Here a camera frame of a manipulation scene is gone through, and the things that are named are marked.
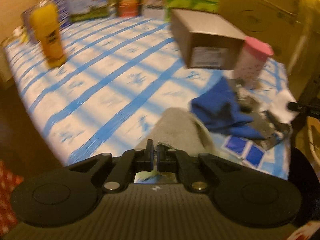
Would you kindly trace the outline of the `pink lid floral tumbler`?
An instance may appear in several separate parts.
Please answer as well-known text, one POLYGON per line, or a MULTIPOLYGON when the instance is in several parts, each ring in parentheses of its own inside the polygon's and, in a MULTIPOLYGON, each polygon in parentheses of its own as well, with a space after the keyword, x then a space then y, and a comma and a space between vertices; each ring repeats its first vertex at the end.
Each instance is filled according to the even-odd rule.
POLYGON ((267 59, 273 54, 269 44, 247 36, 233 69, 233 78, 241 80, 246 89, 254 89, 267 59))

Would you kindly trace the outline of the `orange juice bottle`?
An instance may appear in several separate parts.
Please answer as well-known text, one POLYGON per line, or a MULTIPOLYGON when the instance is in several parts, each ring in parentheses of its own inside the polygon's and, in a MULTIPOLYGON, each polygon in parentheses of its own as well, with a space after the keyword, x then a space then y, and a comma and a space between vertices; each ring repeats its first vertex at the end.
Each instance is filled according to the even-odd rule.
POLYGON ((56 5, 50 0, 39 0, 29 22, 36 39, 40 42, 49 68, 61 67, 67 57, 61 42, 56 5))

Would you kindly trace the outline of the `blue checked bed sheet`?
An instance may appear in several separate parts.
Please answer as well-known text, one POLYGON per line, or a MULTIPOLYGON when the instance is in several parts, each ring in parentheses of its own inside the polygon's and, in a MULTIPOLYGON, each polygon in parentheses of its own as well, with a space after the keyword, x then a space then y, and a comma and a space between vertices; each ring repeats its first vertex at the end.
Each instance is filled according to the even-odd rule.
MULTIPOLYGON (((169 25, 160 20, 80 22, 63 29, 61 37, 67 62, 54 69, 39 45, 12 38, 4 51, 27 113, 65 165, 135 148, 166 109, 191 112, 194 98, 232 75, 186 68, 169 25)), ((222 148, 230 135, 210 135, 216 155, 242 164, 222 148)), ((264 151, 256 170, 287 179, 289 140, 264 151)))

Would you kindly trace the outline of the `white small product box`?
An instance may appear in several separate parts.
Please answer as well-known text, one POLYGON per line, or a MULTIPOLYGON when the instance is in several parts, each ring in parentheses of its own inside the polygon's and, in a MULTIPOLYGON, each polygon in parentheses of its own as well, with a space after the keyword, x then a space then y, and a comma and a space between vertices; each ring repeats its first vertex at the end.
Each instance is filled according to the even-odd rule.
POLYGON ((142 14, 145 18, 164 20, 167 0, 143 0, 142 14))

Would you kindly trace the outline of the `blue white sachet packet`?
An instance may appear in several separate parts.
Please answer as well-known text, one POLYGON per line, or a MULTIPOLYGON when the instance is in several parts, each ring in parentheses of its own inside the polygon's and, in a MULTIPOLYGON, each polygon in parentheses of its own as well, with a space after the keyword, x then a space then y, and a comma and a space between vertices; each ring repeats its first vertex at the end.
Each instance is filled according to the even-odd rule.
POLYGON ((265 155, 265 151, 252 141, 232 135, 225 139, 222 148, 242 164, 255 169, 261 167, 265 155))

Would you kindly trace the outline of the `large brown cardboard box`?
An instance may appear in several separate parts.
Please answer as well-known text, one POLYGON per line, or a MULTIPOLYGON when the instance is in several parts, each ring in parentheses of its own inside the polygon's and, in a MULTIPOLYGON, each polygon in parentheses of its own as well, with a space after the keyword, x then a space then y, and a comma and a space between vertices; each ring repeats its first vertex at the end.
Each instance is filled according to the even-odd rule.
POLYGON ((303 0, 220 0, 219 14, 269 44, 287 69, 297 62, 307 35, 303 0))

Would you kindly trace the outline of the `cow picture milk carton box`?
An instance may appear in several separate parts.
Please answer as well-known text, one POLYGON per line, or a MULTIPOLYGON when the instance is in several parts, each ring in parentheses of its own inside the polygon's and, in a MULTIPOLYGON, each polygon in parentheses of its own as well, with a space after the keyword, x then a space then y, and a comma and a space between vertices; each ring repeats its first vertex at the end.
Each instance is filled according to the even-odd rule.
POLYGON ((106 18, 110 15, 109 0, 66 0, 72 22, 106 18))

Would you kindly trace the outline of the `orange red gift boxes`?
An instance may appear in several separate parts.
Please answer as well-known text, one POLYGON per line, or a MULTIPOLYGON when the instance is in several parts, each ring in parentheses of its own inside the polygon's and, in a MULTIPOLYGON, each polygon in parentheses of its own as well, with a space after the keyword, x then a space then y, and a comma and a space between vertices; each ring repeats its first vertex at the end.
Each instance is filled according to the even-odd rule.
POLYGON ((142 0, 116 0, 117 17, 138 17, 142 14, 142 0))

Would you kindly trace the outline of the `grey white sock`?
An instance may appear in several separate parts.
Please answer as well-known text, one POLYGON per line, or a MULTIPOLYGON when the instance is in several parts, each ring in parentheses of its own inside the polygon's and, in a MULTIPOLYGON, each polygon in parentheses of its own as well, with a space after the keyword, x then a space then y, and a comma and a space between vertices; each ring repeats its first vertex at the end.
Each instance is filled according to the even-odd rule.
POLYGON ((212 137, 204 124, 191 112, 181 108, 166 109, 153 129, 138 143, 137 148, 144 148, 147 140, 158 145, 187 152, 191 157, 200 153, 216 154, 212 137))

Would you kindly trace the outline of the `blue knitted glove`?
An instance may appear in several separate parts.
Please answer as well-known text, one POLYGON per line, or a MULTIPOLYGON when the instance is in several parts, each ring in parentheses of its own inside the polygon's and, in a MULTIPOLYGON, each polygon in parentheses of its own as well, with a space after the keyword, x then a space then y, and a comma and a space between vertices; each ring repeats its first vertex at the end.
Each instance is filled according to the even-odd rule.
POLYGON ((264 139, 257 129, 249 126, 253 117, 240 111, 236 94, 225 77, 191 101, 191 112, 210 132, 247 139, 264 139))

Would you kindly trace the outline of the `blue white milk box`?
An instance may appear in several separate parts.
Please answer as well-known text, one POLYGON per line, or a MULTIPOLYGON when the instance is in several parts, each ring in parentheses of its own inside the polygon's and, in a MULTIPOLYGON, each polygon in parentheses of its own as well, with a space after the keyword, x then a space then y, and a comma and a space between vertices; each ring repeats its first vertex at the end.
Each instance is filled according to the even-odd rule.
MULTIPOLYGON (((60 29, 62 30, 62 29, 69 27, 72 24, 72 22, 71 22, 71 18, 70 18, 69 11, 68 11, 67 0, 51 0, 51 2, 56 5, 57 14, 58 14, 58 23, 60 25, 60 29)), ((24 11, 21 14, 21 18, 22 18, 22 21, 23 21, 24 26, 26 28, 29 41, 32 44, 37 44, 38 40, 36 39, 34 31, 30 25, 30 22, 29 22, 29 18, 30 18, 30 15, 31 15, 33 9, 34 9, 34 7, 31 7, 29 9, 27 9, 26 11, 24 11)))

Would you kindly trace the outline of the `grey knitted socks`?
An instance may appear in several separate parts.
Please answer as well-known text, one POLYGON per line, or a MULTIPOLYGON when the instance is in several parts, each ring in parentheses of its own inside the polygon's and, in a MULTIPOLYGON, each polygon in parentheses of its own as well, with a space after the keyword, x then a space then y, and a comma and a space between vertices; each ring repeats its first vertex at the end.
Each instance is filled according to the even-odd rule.
POLYGON ((259 107, 262 106, 262 103, 242 86, 241 81, 228 80, 228 84, 235 94, 240 112, 253 118, 253 121, 248 124, 249 127, 262 135, 261 139, 252 138, 255 144, 267 151, 290 137, 291 125, 279 122, 269 110, 260 110, 259 107))

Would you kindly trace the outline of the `open brown shoe box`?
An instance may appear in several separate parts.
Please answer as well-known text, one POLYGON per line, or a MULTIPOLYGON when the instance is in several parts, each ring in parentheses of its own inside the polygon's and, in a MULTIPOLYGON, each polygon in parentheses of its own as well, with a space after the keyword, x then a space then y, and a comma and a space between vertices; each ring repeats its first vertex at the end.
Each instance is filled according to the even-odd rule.
POLYGON ((173 9, 170 29, 187 68, 232 70, 246 35, 218 14, 173 9))

